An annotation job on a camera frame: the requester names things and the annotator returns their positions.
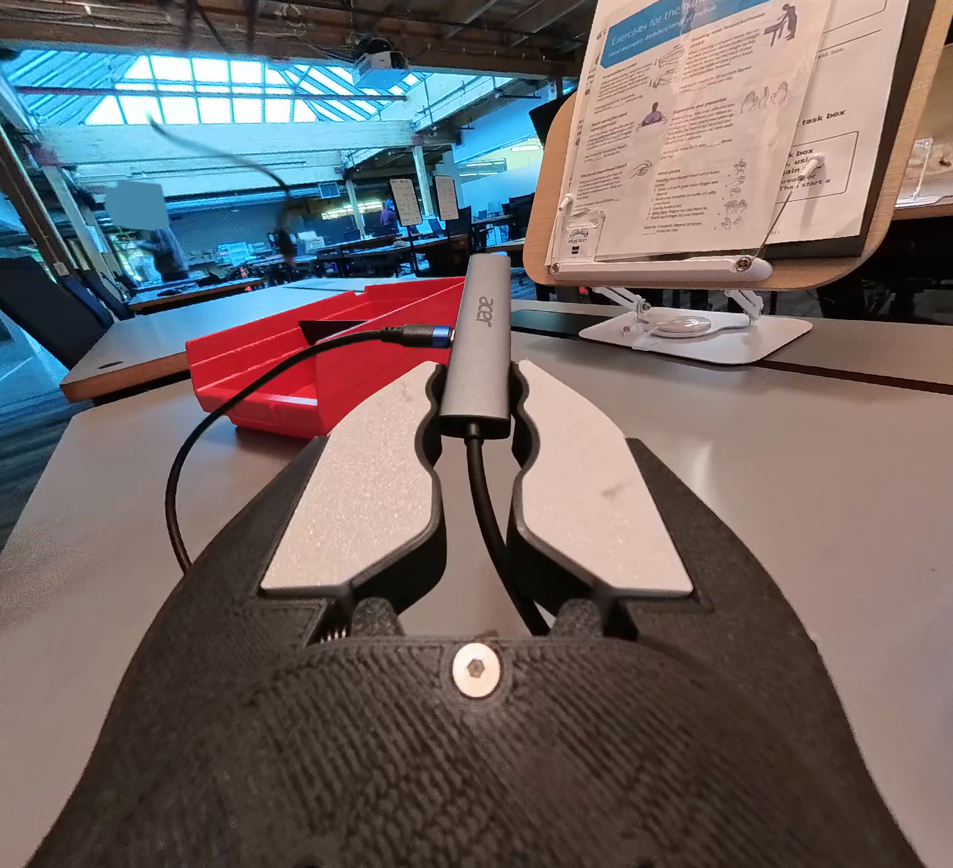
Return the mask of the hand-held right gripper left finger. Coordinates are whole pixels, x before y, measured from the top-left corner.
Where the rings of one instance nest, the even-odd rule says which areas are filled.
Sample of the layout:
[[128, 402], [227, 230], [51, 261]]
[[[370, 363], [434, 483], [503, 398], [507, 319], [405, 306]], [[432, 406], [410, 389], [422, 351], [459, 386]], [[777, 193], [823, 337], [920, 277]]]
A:
[[404, 612], [435, 588], [447, 560], [435, 471], [445, 374], [425, 361], [336, 425], [276, 541], [264, 597], [346, 610], [382, 599]]

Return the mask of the ceiling projector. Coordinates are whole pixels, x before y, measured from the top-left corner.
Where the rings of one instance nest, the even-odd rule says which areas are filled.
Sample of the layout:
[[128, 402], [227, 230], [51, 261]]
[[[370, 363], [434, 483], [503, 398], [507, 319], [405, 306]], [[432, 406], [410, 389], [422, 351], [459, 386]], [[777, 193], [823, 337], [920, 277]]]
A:
[[368, 52], [353, 65], [353, 86], [360, 90], [386, 91], [403, 83], [409, 73], [409, 63], [401, 52]]

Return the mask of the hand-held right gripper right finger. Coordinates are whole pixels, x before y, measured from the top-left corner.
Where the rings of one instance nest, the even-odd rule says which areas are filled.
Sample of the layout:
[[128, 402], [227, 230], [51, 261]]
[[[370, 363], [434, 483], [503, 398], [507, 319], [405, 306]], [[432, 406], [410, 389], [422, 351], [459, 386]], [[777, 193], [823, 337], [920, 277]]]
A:
[[622, 430], [528, 359], [513, 364], [518, 462], [508, 551], [518, 588], [556, 612], [590, 600], [687, 600], [694, 585]]

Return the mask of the laminated exercise sheet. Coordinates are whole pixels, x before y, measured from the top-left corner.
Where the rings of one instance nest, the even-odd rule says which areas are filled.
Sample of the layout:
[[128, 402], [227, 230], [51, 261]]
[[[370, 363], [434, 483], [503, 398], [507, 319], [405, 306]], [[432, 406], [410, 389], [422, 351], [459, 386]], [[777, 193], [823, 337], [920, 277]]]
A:
[[[549, 259], [753, 251], [765, 240], [832, 0], [598, 0]], [[601, 208], [593, 261], [564, 223]]]

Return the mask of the black framed instruction sheet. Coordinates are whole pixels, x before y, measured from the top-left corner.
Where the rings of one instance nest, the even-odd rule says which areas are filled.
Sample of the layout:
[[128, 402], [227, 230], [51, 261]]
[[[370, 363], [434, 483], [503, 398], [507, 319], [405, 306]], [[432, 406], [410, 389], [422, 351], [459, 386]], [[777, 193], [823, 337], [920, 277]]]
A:
[[858, 256], [936, 0], [832, 0], [765, 260]]

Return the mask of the small white card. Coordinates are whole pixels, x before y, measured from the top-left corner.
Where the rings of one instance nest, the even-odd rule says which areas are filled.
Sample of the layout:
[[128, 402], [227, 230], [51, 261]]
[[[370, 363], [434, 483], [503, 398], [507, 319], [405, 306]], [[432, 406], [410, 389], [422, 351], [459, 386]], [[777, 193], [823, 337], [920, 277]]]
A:
[[604, 221], [605, 212], [601, 208], [573, 212], [564, 223], [564, 261], [593, 261], [598, 253]]

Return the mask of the red plastic bin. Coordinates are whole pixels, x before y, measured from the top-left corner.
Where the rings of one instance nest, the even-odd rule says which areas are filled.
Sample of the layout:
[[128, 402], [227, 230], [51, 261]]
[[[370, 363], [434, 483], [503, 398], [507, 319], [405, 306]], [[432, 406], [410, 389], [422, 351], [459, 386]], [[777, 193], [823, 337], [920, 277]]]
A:
[[[339, 334], [407, 324], [454, 326], [464, 277], [371, 284], [362, 290], [316, 290], [288, 312], [197, 337], [185, 345], [200, 407], [211, 412], [289, 356]], [[378, 341], [331, 350], [271, 381], [236, 406], [237, 427], [304, 439], [328, 434], [365, 398], [448, 350], [403, 349]]]

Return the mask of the wooden document stand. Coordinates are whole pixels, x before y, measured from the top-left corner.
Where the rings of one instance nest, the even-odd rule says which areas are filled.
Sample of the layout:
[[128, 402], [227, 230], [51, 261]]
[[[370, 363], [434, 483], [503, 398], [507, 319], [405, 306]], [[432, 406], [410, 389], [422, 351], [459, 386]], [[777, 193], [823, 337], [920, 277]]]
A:
[[951, 0], [936, 0], [860, 255], [784, 260], [777, 265], [765, 260], [768, 238], [783, 211], [779, 195], [766, 240], [753, 251], [643, 257], [619, 264], [572, 264], [558, 273], [549, 253], [562, 200], [577, 88], [572, 102], [566, 103], [554, 117], [544, 145], [525, 252], [525, 266], [531, 279], [539, 285], [594, 288], [626, 308], [620, 325], [592, 327], [582, 335], [632, 350], [713, 364], [748, 364], [806, 335], [810, 325], [800, 319], [782, 317], [780, 325], [773, 325], [770, 316], [762, 312], [760, 293], [807, 290], [836, 281], [859, 267], [884, 240], [899, 193], [900, 176], [913, 144], [912, 132], [920, 116], [914, 111], [916, 80], [935, 73], [937, 61], [927, 60], [927, 43], [933, 34], [944, 35], [950, 15]]

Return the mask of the grey USB hub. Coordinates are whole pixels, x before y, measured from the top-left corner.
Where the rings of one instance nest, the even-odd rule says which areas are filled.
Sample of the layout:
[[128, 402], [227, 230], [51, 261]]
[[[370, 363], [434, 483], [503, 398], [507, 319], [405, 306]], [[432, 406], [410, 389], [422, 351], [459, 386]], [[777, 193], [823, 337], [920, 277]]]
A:
[[441, 433], [484, 440], [511, 430], [511, 273], [503, 255], [470, 258], [439, 408]]

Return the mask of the wooden-edged grey table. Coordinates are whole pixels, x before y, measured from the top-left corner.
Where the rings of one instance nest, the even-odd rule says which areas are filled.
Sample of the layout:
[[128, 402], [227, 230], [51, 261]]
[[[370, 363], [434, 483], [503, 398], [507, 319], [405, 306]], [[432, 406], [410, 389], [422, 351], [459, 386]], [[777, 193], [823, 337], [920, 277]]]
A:
[[363, 293], [386, 285], [422, 289], [450, 282], [452, 279], [446, 277], [309, 279], [137, 316], [115, 323], [68, 372], [59, 389], [71, 403], [124, 394], [184, 374], [187, 342], [204, 335], [291, 311], [343, 291]]

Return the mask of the grey desk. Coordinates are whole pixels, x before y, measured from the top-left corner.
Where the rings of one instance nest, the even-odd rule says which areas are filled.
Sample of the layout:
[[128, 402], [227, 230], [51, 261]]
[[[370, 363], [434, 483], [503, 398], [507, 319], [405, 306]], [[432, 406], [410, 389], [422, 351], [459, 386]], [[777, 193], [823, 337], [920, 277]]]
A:
[[[951, 397], [532, 334], [513, 347], [756, 555], [904, 833], [951, 866]], [[61, 812], [181, 576], [162, 497], [201, 415], [188, 382], [78, 414], [2, 552], [2, 866], [28, 862]]]

